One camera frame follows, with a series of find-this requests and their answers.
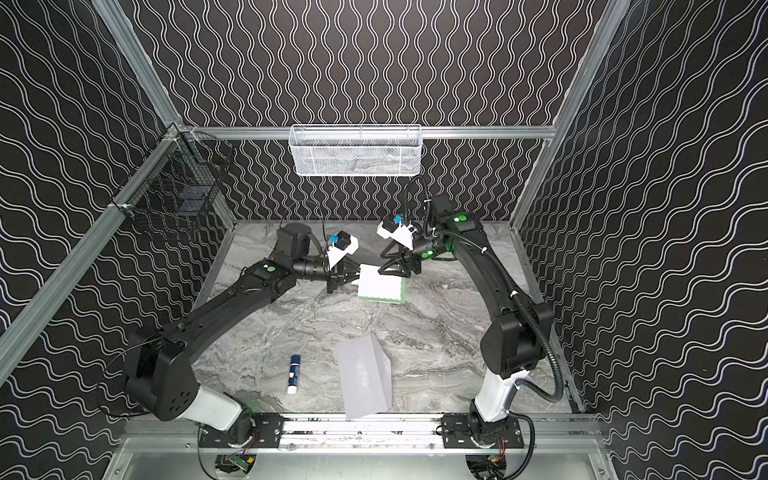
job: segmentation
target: black cable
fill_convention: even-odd
[[[426,211],[424,213],[424,224],[422,225],[422,232],[424,235],[427,234],[427,230],[429,229],[429,216],[432,215],[432,198],[429,196],[429,190],[427,190],[427,199],[424,200],[424,203],[427,204],[425,207]]]
[[[315,248],[317,248],[317,251],[321,257],[324,257],[325,255],[328,254],[328,252],[323,251],[323,247],[320,245],[320,241],[317,240],[317,237],[315,237],[314,233],[309,232],[307,236],[310,238],[310,240],[312,240],[312,243],[315,244]]]
[[[432,197],[429,195],[429,189],[427,188],[427,183],[424,181],[424,177],[421,174],[414,175],[406,184],[406,188],[402,191],[402,218],[405,225],[408,225],[408,219],[410,218],[410,211],[408,208],[408,193],[411,190],[413,184],[415,184],[417,181],[422,184],[422,187],[424,188],[424,195],[427,197],[428,210],[425,218],[425,225],[426,219],[429,218],[429,204],[431,203]]]
[[[538,322],[533,318],[531,313],[528,311],[528,308],[526,308],[525,305],[523,305],[522,300],[520,300],[520,297],[517,294],[517,291],[520,290],[520,286],[517,283],[515,283],[515,281],[512,279],[512,276],[507,271],[507,269],[504,268],[504,264],[502,263],[502,261],[499,260],[496,254],[493,253],[493,250],[490,250],[487,246],[479,245],[475,241],[472,241],[469,238],[465,237],[464,235],[461,235],[458,232],[454,232],[453,230],[435,230],[433,234],[437,236],[447,235],[449,237],[453,237],[457,239],[462,243],[466,243],[470,247],[474,247],[480,250],[480,253],[485,255],[491,261],[491,263],[493,263],[493,265],[496,267],[496,270],[498,270],[499,274],[501,274],[502,279],[504,280],[504,285],[507,287],[507,290],[510,293],[510,298],[512,299],[512,302],[515,304],[516,307],[518,307],[518,310],[523,316],[523,320],[528,324],[528,326],[531,327],[531,330],[533,330],[533,333],[536,335],[536,338],[541,344],[541,347],[545,351],[545,355],[547,356],[547,361],[549,361],[549,365],[552,368],[552,376],[554,377],[554,393],[545,392],[544,390],[542,390],[540,387],[538,387],[536,384],[534,384],[529,380],[518,380],[517,384],[527,386],[536,395],[539,395],[540,397],[547,400],[548,402],[552,402],[552,403],[559,402],[563,398],[565,382],[563,380],[563,372],[560,370],[560,365],[558,364],[558,358],[554,355],[554,350],[552,349],[552,346],[549,344],[549,341],[547,340],[547,337],[544,335],[544,332],[541,330],[541,327],[538,325]]]
[[[518,310],[522,312],[523,318],[525,318],[525,322],[528,324],[528,326],[531,327],[531,330],[533,330],[533,333],[536,335],[536,338],[538,338],[538,341],[541,343],[541,346],[544,347],[544,351],[547,355],[547,360],[549,361],[549,365],[552,367],[552,376],[554,377],[554,393],[545,392],[544,390],[541,389],[541,387],[539,387],[538,385],[536,385],[535,383],[533,383],[528,379],[518,380],[516,383],[517,385],[520,385],[520,386],[527,386],[529,389],[533,391],[533,393],[542,397],[543,399],[548,400],[549,402],[552,402],[552,403],[560,402],[560,399],[563,398],[563,391],[565,390],[565,384],[563,381],[563,373],[560,370],[560,366],[558,364],[558,358],[554,356],[554,351],[552,351],[552,347],[549,345],[549,342],[545,338],[544,332],[541,330],[541,327],[539,326],[538,322],[531,315],[531,312],[529,312],[528,309],[525,308],[517,292],[514,292],[512,294],[512,301],[515,302],[515,306],[518,307]]]
[[[98,407],[99,411],[101,411],[106,416],[108,416],[108,417],[110,417],[112,419],[129,419],[129,418],[132,418],[132,417],[138,417],[138,416],[141,416],[141,415],[146,415],[148,413],[152,413],[149,410],[144,409],[145,410],[144,412],[121,413],[121,414],[115,415],[114,413],[110,413],[109,410],[107,410],[107,407],[104,406],[101,403],[101,397],[99,396],[99,392],[101,391],[101,386],[103,385],[104,386],[104,391],[105,391],[104,392],[104,398],[105,399],[107,398],[107,393],[106,393],[107,384],[104,383],[104,381],[107,378],[106,375],[107,375],[107,371],[109,370],[109,367],[112,366],[112,364],[114,363],[115,360],[117,360],[120,357],[124,356],[127,352],[130,352],[132,349],[136,349],[136,348],[138,348],[140,346],[147,345],[148,343],[155,342],[155,341],[160,340],[162,338],[163,337],[153,338],[153,339],[150,338],[149,340],[147,340],[145,342],[142,342],[142,343],[139,343],[137,345],[134,345],[134,346],[126,348],[122,352],[120,352],[117,355],[115,355],[112,358],[112,360],[110,360],[109,363],[101,370],[101,378],[99,379],[98,384],[96,385],[96,406]]]
[[[219,480],[218,477],[212,476],[208,471],[203,467],[203,459],[200,457],[200,424],[197,424],[197,463],[200,464],[200,469],[203,471],[205,476],[208,478],[211,478],[211,480]]]
[[[528,415],[523,415],[522,413],[514,413],[509,411],[507,411],[507,413],[510,416],[515,417],[516,419],[525,420],[525,422],[528,423],[528,427],[531,429],[531,434],[528,437],[528,451],[525,453],[525,458],[523,459],[523,462],[520,464],[517,470],[505,476],[501,480],[512,480],[513,478],[519,477],[520,474],[528,466],[528,464],[531,463],[531,457],[533,456],[533,448],[536,446],[536,429],[533,426],[533,420],[531,420],[531,417],[529,417]]]

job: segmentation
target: black wire mesh basket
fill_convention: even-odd
[[[184,132],[125,205],[134,232],[166,242],[197,239],[207,227],[234,147],[208,134]]]

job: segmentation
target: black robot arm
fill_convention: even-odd
[[[141,328],[131,334],[123,368],[124,389],[160,420],[184,416],[195,403],[200,385],[192,363],[227,330],[280,298],[297,279],[325,280],[329,290],[357,278],[349,261],[328,267],[324,255],[309,255],[311,230],[288,223],[277,231],[277,242],[265,259],[247,267],[240,278],[188,316],[159,331]],[[250,410],[241,412],[227,433],[233,443],[250,435]]]

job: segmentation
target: metal bracket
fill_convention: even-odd
[[[440,425],[442,446],[446,449],[484,449],[472,439],[467,415],[444,415]],[[501,432],[507,449],[522,449],[523,436],[517,419],[510,419]]]
[[[260,413],[251,416],[256,441],[250,449],[276,449],[283,437],[285,419],[281,415]],[[205,429],[200,436],[201,449],[225,449],[231,439],[216,429]]]

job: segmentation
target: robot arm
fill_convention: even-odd
[[[252,412],[242,402],[201,386],[192,370],[192,363],[208,346],[280,298],[297,279],[324,280],[330,293],[358,278],[360,263],[383,263],[380,273],[410,276],[421,273],[422,261],[450,251],[467,269],[491,318],[480,345],[489,373],[470,407],[470,425],[478,439],[497,438],[515,377],[549,356],[552,313],[545,303],[534,304],[506,273],[472,212],[455,210],[445,196],[436,197],[432,206],[425,227],[409,239],[412,250],[400,245],[396,253],[389,253],[393,241],[379,259],[360,249],[359,262],[345,257],[334,267],[324,255],[309,255],[313,235],[308,226],[288,223],[277,231],[272,253],[247,267],[232,286],[159,331],[142,328],[132,334],[131,347],[136,348],[126,353],[125,391],[160,420],[201,422],[225,432],[232,444],[242,445],[251,436]],[[428,227],[431,231],[422,231]],[[473,409],[479,413],[474,423]]]
[[[297,279],[325,280],[334,290],[356,278],[356,266],[339,262],[330,269],[324,256],[311,257],[311,230],[288,223],[265,259],[247,267],[229,288],[185,318],[159,331],[141,328],[131,335],[123,368],[125,391],[160,420],[186,418],[213,426],[232,438],[248,440],[251,411],[242,402],[197,382],[192,363],[227,330],[296,285]]]

